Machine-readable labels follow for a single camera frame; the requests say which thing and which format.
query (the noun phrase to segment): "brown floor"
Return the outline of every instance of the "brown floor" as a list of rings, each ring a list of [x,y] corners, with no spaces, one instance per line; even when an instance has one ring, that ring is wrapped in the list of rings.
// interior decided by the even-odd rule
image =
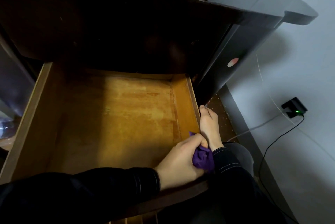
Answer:
[[[235,137],[236,134],[232,128],[228,115],[224,110],[221,100],[217,94],[214,95],[214,97],[210,100],[210,102],[207,104],[207,107],[212,109],[215,113],[217,113],[222,142],[227,142],[232,137]],[[237,138],[234,138],[232,142],[239,143]]]

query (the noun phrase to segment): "power cord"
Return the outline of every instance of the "power cord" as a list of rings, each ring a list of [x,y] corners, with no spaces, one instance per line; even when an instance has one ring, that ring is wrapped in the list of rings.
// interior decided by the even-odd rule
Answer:
[[[301,122],[299,124],[297,124],[296,126],[294,126],[291,130],[293,130],[294,128],[296,128],[298,125],[300,125],[304,120],[305,120],[305,116],[303,114],[300,114],[300,116],[303,117],[303,119],[301,120]],[[289,133],[291,130],[285,132],[284,134],[280,135],[270,146],[272,146],[274,143],[276,143],[276,141],[278,139],[280,139],[282,136],[284,136],[285,134]],[[262,186],[264,187],[264,189],[266,190],[266,192],[268,193],[270,199],[272,200],[272,202],[274,203],[274,205],[283,213],[285,214],[288,218],[290,218],[292,221],[294,221],[295,223],[299,224],[299,222],[297,222],[296,220],[294,220],[291,216],[289,216],[287,213],[285,213],[282,209],[279,208],[279,206],[274,202],[273,198],[271,197],[271,194],[269,193],[269,191],[267,190],[267,188],[265,187],[265,185],[262,182],[262,177],[261,177],[261,168],[262,168],[262,164],[264,162],[265,159],[265,155],[267,153],[267,151],[269,150],[270,146],[268,146],[268,148],[265,150],[264,156],[262,158],[261,164],[259,165],[259,170],[258,170],[258,176],[259,176],[259,180],[261,181]]]

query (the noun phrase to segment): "black jacket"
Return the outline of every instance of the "black jacket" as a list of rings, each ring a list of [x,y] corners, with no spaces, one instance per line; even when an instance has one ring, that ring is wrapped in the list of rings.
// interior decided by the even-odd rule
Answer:
[[[286,223],[227,148],[213,152],[212,188],[226,223]],[[76,175],[43,173],[0,186],[1,223],[106,223],[160,191],[151,168],[96,168]]]

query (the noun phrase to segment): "crumpled cloth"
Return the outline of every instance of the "crumpled cloth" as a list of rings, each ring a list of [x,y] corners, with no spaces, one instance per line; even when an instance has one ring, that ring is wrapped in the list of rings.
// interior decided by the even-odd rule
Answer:
[[[205,148],[203,146],[198,146],[195,149],[195,152],[192,157],[193,166],[196,168],[202,168],[206,170],[208,173],[213,173],[215,166],[214,166],[214,159],[213,159],[213,152],[209,148]]]

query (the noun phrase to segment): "white wall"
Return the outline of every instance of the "white wall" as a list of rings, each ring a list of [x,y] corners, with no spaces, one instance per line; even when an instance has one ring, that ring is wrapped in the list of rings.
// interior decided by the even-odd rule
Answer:
[[[335,0],[304,1],[319,17],[308,26],[284,23],[227,85],[249,128],[280,113],[266,89],[278,106],[296,96],[307,107],[299,126],[304,133],[294,129],[283,136],[270,148],[266,161],[300,223],[334,223]],[[252,135],[264,153],[292,126],[281,115]]]

